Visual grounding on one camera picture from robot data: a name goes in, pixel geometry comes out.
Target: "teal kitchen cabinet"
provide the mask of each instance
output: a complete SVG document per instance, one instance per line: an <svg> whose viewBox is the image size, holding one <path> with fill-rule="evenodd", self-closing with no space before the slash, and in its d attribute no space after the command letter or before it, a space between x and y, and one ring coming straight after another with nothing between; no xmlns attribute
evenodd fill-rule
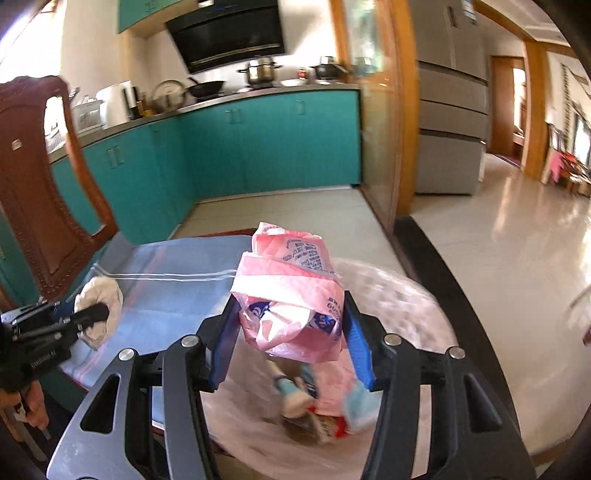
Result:
<svg viewBox="0 0 591 480"><path fill-rule="evenodd" d="M197 189L193 176L189 174L180 128L180 118L150 125L154 163L172 204L175 226L184 220L197 201Z"/></svg>
<svg viewBox="0 0 591 480"><path fill-rule="evenodd" d="M180 117L200 199L361 183L354 91L238 100Z"/></svg>
<svg viewBox="0 0 591 480"><path fill-rule="evenodd" d="M125 183L132 195L135 213L141 218L144 243L166 240L178 221L163 177L158 169L150 125L134 128L123 135Z"/></svg>
<svg viewBox="0 0 591 480"><path fill-rule="evenodd" d="M0 283L17 305L35 303L39 298L33 276L4 215L0 215Z"/></svg>
<svg viewBox="0 0 591 480"><path fill-rule="evenodd" d="M180 0L119 0L119 33Z"/></svg>
<svg viewBox="0 0 591 480"><path fill-rule="evenodd" d="M361 183L356 92L269 95L230 106L248 193Z"/></svg>
<svg viewBox="0 0 591 480"><path fill-rule="evenodd" d="M361 183L358 94L307 92L288 96L289 163L306 187Z"/></svg>
<svg viewBox="0 0 591 480"><path fill-rule="evenodd" d="M246 193L240 130L232 103L180 117L184 152L200 200Z"/></svg>
<svg viewBox="0 0 591 480"><path fill-rule="evenodd" d="M108 138L84 149L86 161L92 176L109 202L119 230L133 243L144 243L145 233L140 218L135 211L135 202L129 185L132 179L126 178L122 168L125 157L121 154L119 140L123 135ZM118 161L115 148L119 147Z"/></svg>
<svg viewBox="0 0 591 480"><path fill-rule="evenodd" d="M53 179L70 212L89 234L95 233L99 227L99 218L78 183L68 157L51 166Z"/></svg>
<svg viewBox="0 0 591 480"><path fill-rule="evenodd" d="M176 227L154 164L149 125L85 148L89 168L133 243L165 240Z"/></svg>
<svg viewBox="0 0 591 480"><path fill-rule="evenodd" d="M241 145L249 193L302 188L304 174L295 162L308 146L294 135L292 95L274 95L232 104L235 137Z"/></svg>

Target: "pink plastic bag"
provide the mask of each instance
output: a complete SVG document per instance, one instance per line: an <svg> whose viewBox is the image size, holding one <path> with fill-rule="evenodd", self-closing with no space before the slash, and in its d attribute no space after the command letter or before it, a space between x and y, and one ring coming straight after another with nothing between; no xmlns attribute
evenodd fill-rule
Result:
<svg viewBox="0 0 591 480"><path fill-rule="evenodd" d="M345 293L321 237L261 222L231 291L246 341L261 352L306 363L339 357Z"/></svg>

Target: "dish rack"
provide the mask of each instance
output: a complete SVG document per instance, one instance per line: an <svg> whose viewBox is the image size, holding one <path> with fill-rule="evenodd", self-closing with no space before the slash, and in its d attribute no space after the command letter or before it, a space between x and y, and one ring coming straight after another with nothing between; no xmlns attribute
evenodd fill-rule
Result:
<svg viewBox="0 0 591 480"><path fill-rule="evenodd" d="M103 100L89 99L85 97L82 103L72 108L74 129L78 136L88 134L103 128L104 123L100 118L100 105Z"/></svg>

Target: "tiled floor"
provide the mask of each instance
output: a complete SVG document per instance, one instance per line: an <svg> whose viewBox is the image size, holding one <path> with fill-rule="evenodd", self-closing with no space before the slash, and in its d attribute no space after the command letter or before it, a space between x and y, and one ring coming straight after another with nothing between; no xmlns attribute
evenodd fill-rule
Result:
<svg viewBox="0 0 591 480"><path fill-rule="evenodd" d="M493 156L475 196L414 203L491 339L532 453L570 436L591 400L591 347L564 318L591 283L590 207Z"/></svg>
<svg viewBox="0 0 591 480"><path fill-rule="evenodd" d="M320 235L331 257L353 258L403 273L374 214L361 193L353 189L201 203L176 237L256 228L259 222Z"/></svg>

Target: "doorway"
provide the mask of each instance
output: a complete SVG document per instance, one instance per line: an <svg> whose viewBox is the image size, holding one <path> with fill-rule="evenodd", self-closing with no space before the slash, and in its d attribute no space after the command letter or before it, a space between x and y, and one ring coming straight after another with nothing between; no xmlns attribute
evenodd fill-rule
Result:
<svg viewBox="0 0 591 480"><path fill-rule="evenodd" d="M521 167L527 118L522 57L491 57L491 138L487 152Z"/></svg>

